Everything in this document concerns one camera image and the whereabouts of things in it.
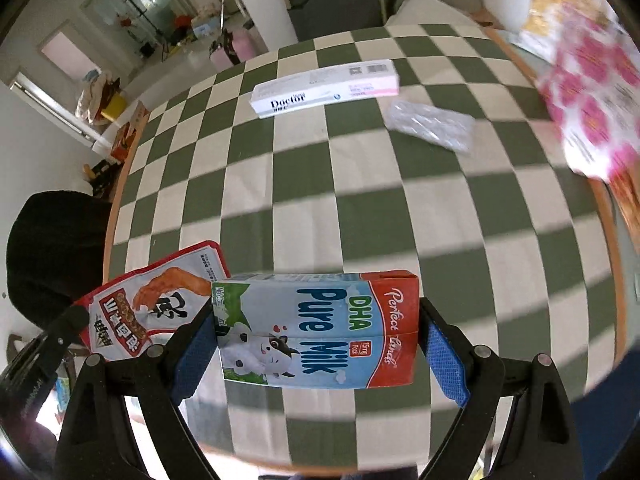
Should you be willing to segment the red chicken feet snack bag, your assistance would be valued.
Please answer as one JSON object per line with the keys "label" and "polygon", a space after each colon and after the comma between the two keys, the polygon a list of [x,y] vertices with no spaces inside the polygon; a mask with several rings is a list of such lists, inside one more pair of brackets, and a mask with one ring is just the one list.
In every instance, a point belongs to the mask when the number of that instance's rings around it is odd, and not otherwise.
{"label": "red chicken feet snack bag", "polygon": [[229,276],[218,243],[183,248],[83,296],[89,323],[80,338],[107,361],[134,359],[193,321],[210,304],[212,285]]}

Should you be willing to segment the pink suitcase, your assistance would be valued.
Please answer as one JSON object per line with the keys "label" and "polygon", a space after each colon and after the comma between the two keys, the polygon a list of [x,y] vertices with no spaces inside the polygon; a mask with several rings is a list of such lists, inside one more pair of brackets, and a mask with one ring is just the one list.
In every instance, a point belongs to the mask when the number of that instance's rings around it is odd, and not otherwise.
{"label": "pink suitcase", "polygon": [[217,72],[242,64],[256,55],[254,40],[244,27],[235,30],[224,28],[209,48],[209,59]]}

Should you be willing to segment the orange red cardboard box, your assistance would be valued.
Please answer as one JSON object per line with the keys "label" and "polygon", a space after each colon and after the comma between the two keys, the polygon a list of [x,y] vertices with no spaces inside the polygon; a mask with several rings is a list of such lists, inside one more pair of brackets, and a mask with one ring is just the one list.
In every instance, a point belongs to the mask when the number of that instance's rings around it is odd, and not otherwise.
{"label": "orange red cardboard box", "polygon": [[121,126],[116,133],[111,149],[111,158],[116,162],[124,162],[129,154],[134,139],[139,133],[142,133],[149,118],[149,110],[139,101],[134,109],[134,114]]}

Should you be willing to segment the DHA pure milk carton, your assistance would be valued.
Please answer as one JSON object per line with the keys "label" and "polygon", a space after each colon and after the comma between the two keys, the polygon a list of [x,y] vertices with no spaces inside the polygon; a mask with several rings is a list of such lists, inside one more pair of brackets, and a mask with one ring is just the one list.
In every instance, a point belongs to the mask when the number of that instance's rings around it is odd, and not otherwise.
{"label": "DHA pure milk carton", "polygon": [[406,270],[242,274],[213,286],[224,378],[277,388],[409,385],[420,282]]}

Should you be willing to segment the black dining chair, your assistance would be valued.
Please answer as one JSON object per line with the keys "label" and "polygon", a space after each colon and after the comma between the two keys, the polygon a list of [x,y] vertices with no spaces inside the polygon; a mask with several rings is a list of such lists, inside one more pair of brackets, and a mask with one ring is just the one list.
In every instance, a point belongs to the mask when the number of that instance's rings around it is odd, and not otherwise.
{"label": "black dining chair", "polygon": [[29,197],[6,243],[6,284],[13,307],[47,328],[102,284],[112,204],[76,191]]}

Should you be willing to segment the clear plastic blister wrapper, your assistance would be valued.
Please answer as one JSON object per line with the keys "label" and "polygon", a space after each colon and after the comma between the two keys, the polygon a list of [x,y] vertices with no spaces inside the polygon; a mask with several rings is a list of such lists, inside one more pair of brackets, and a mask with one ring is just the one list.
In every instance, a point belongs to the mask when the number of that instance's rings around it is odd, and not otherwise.
{"label": "clear plastic blister wrapper", "polygon": [[475,119],[422,103],[394,101],[383,119],[388,130],[414,136],[449,151],[467,153],[473,145]]}

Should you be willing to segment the pink floral paper bag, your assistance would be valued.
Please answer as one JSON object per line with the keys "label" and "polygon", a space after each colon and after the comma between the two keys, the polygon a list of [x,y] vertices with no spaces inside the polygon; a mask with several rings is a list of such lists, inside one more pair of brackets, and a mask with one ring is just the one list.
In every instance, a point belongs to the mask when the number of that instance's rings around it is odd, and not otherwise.
{"label": "pink floral paper bag", "polygon": [[608,182],[639,161],[639,50],[620,24],[567,6],[537,87],[576,174]]}

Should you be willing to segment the white Doctor toothpaste box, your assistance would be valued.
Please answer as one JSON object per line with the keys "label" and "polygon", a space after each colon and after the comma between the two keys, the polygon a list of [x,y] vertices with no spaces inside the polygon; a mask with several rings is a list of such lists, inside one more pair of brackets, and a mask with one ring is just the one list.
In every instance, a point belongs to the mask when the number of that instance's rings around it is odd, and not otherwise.
{"label": "white Doctor toothpaste box", "polygon": [[399,76],[391,60],[308,70],[258,84],[250,106],[259,118],[339,102],[397,96]]}

